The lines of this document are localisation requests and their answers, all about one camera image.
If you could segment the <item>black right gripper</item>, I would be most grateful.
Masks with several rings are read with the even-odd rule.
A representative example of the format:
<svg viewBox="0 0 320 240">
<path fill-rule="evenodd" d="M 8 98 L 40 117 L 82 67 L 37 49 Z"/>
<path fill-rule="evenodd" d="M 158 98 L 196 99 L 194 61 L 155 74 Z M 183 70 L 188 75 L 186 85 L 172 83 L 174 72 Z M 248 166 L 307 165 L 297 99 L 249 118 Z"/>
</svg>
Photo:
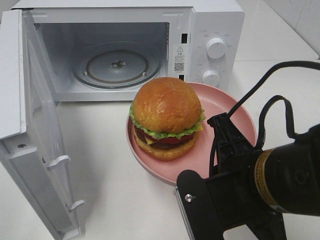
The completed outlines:
<svg viewBox="0 0 320 240">
<path fill-rule="evenodd" d="M 207 187 L 222 231 L 246 225 L 259 240 L 283 238 L 283 215 L 260 197 L 254 181 L 258 151 L 232 123 L 227 113 L 212 116 L 207 124 L 214 130 Z"/>
</svg>

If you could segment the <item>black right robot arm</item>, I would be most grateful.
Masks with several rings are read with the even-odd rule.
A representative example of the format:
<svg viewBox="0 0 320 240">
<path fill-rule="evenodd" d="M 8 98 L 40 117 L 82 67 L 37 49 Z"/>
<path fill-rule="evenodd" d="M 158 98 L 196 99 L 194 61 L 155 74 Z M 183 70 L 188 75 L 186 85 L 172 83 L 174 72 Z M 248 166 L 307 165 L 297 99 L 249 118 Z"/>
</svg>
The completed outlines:
<svg viewBox="0 0 320 240">
<path fill-rule="evenodd" d="M 217 164 L 206 180 L 216 217 L 215 233 L 246 225 L 260 240 L 286 239 L 284 213 L 320 214 L 320 127 L 293 143 L 254 148 L 222 113 L 214 129 Z"/>
</svg>

